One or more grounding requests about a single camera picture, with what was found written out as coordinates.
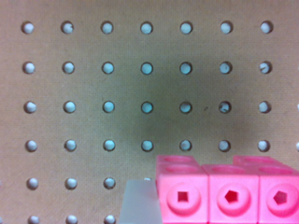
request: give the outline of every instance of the brown pegboard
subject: brown pegboard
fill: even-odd
[[[106,215],[119,218],[128,179],[155,177],[158,154],[193,155],[200,163],[231,163],[235,154],[266,155],[299,169],[296,143],[299,89],[299,3],[295,1],[2,1],[0,3],[0,217],[4,224],[24,223],[39,216],[41,223],[64,223],[75,215],[79,223],[102,223]],[[30,21],[31,35],[21,31]],[[74,33],[65,35],[61,24],[71,21]],[[111,21],[110,35],[101,31]],[[153,24],[143,35],[140,25]],[[179,26],[190,21],[193,30],[183,35]],[[220,26],[230,21],[234,30],[224,35]],[[271,21],[271,34],[262,33],[263,21]],[[32,75],[21,70],[25,62],[36,66]],[[63,63],[76,70],[66,75]],[[229,75],[219,66],[233,65]],[[261,74],[259,65],[269,61],[273,70]],[[101,67],[112,62],[115,71],[105,75]],[[153,65],[145,76],[144,62]],[[192,73],[179,71],[183,62]],[[102,110],[110,100],[116,108]],[[272,106],[262,114],[261,101]],[[33,101],[34,114],[23,105]],[[66,114],[63,105],[73,101],[77,110]],[[151,114],[140,106],[150,101]],[[179,105],[189,101],[192,113]],[[222,114],[219,103],[229,101],[232,111]],[[28,140],[38,144],[26,151]],[[68,152],[64,142],[74,139],[77,149]],[[103,150],[112,139],[116,148]],[[141,142],[154,144],[151,152]],[[189,139],[192,150],[179,143]],[[218,150],[220,140],[232,148]],[[268,140],[262,153],[257,145]],[[116,187],[103,187],[106,177]],[[37,190],[26,180],[39,180]],[[78,186],[67,190],[74,177]]]

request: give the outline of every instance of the pink cube row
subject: pink cube row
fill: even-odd
[[[271,157],[160,155],[156,184],[164,224],[299,223],[299,172]]]

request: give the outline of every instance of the hexagonal hole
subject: hexagonal hole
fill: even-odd
[[[238,201],[238,193],[233,190],[229,190],[225,194],[225,199],[228,203],[236,203]]]
[[[277,205],[281,205],[288,201],[288,194],[279,190],[273,199],[277,203]]]

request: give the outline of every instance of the round hole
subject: round hole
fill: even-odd
[[[222,152],[227,152],[231,149],[231,143],[229,141],[223,140],[219,142],[219,150]]]
[[[65,222],[66,222],[66,224],[77,224],[78,219],[77,219],[77,217],[71,215],[66,218]]]
[[[219,104],[219,111],[222,114],[227,114],[232,110],[232,105],[228,101],[223,101]]]
[[[25,145],[29,152],[34,152],[37,150],[37,143],[33,140],[27,141]]]
[[[77,144],[74,140],[67,140],[64,143],[64,147],[65,149],[67,149],[68,151],[74,151],[77,147]]]
[[[30,178],[29,180],[27,180],[27,188],[34,190],[37,189],[38,187],[38,180],[35,178]]]
[[[216,165],[212,168],[214,172],[222,173],[222,174],[236,174],[241,175],[244,174],[245,171],[241,167],[233,166],[233,165]]]
[[[282,168],[279,166],[263,166],[259,168],[259,171],[270,175],[291,175],[292,174],[292,170],[287,168]]]
[[[153,105],[151,102],[144,102],[142,105],[141,105],[141,110],[143,113],[145,114],[149,114],[152,112],[153,110]]]
[[[113,71],[114,71],[113,64],[112,63],[104,63],[102,66],[102,71],[107,75],[113,73]]]
[[[75,71],[75,65],[71,62],[66,62],[63,65],[63,71],[66,74],[72,74]]]
[[[111,21],[104,21],[102,24],[102,32],[105,35],[109,35],[111,34],[113,31],[113,24],[111,23]]]
[[[188,35],[190,32],[192,32],[192,30],[193,27],[189,21],[185,21],[180,25],[180,31],[185,35]]]
[[[146,141],[142,142],[141,148],[142,148],[142,150],[147,151],[147,152],[152,151],[153,150],[153,144],[150,140],[146,140]]]
[[[149,35],[153,30],[152,27],[153,26],[149,21],[145,21],[145,22],[142,23],[142,25],[140,27],[140,30],[144,35]]]
[[[189,102],[183,102],[180,104],[179,110],[183,114],[189,114],[192,111],[192,104]]]
[[[225,34],[228,35],[230,34],[234,29],[233,24],[230,21],[224,21],[221,24],[221,31]]]
[[[115,187],[115,185],[116,185],[115,180],[113,178],[111,178],[111,177],[106,178],[104,180],[104,187],[106,189],[113,189]]]
[[[169,165],[165,169],[170,173],[178,174],[196,173],[199,171],[198,167],[192,165]]]
[[[115,143],[112,140],[106,140],[104,142],[104,150],[112,151],[115,148]]]
[[[233,70],[233,66],[229,62],[224,62],[221,64],[220,70],[223,74],[230,74],[230,72]]]
[[[152,72],[152,65],[151,65],[151,63],[143,63],[141,65],[141,72],[144,75],[149,75]]]
[[[273,31],[273,23],[271,21],[263,21],[261,24],[261,30],[264,34],[270,34]]]
[[[77,186],[77,180],[73,178],[68,178],[65,180],[64,185],[67,189],[75,189]]]
[[[68,101],[64,104],[64,111],[68,114],[71,114],[71,113],[74,113],[76,110],[76,105],[71,102],[71,101]]]
[[[192,65],[190,63],[182,63],[179,70],[182,74],[188,75],[192,71]]]
[[[111,101],[106,101],[103,104],[103,110],[106,113],[111,113],[114,110],[114,108],[115,108],[115,106],[114,106],[114,104]]]
[[[25,63],[23,66],[22,66],[22,70],[24,73],[26,74],[33,74],[34,71],[36,70],[36,67],[33,63],[31,62],[28,62],[28,63]]]
[[[38,223],[39,223],[39,217],[36,216],[28,217],[28,224],[38,224]]]
[[[266,152],[270,149],[270,143],[266,140],[260,141],[258,144],[258,148],[261,152]]]
[[[260,64],[260,71],[263,74],[269,74],[272,71],[272,64],[270,62],[263,62]]]
[[[259,110],[263,114],[267,114],[271,111],[271,105],[267,101],[263,101],[259,104]]]
[[[183,151],[190,151],[192,149],[192,143],[189,140],[183,140],[180,142],[179,148]]]
[[[27,35],[31,34],[34,31],[34,29],[34,25],[29,21],[26,21],[21,25],[21,30]]]
[[[61,29],[66,35],[70,35],[74,32],[74,25],[70,21],[65,21],[63,22]]]
[[[36,104],[29,101],[24,105],[24,110],[28,114],[32,114],[36,112]]]

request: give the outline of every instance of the pegboard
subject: pegboard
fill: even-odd
[[[203,163],[231,163],[240,155],[274,157],[299,169],[298,34],[296,1],[2,1],[0,3],[0,217],[4,224],[117,220],[128,179],[155,177],[159,154],[193,155]],[[62,24],[70,21],[73,32]],[[110,34],[102,32],[111,22]],[[148,21],[152,32],[140,27]],[[221,25],[231,24],[224,34]],[[264,21],[273,30],[264,34]],[[25,34],[31,22],[34,31]],[[192,31],[180,31],[188,22]],[[35,66],[32,74],[24,65]],[[65,63],[75,66],[72,74]],[[106,62],[113,72],[105,74]],[[232,70],[223,74],[228,62]],[[269,62],[264,74],[261,63]],[[150,63],[152,72],[142,73]],[[188,75],[180,71],[191,64]],[[64,111],[73,102],[73,113]],[[106,113],[105,102],[114,104]],[[269,113],[259,105],[268,102]],[[34,113],[24,110],[27,102]],[[151,102],[151,113],[141,110]],[[180,105],[188,102],[190,113]],[[220,112],[221,102],[231,111]],[[33,140],[37,150],[29,152]],[[65,142],[74,140],[75,150]],[[112,140],[113,150],[104,150]],[[142,150],[151,141],[153,150]],[[188,140],[191,150],[181,150]],[[226,140],[230,149],[219,150]],[[260,141],[269,150],[258,149]],[[113,189],[103,185],[107,177]],[[37,189],[28,189],[30,178]],[[78,181],[75,189],[64,185]]]

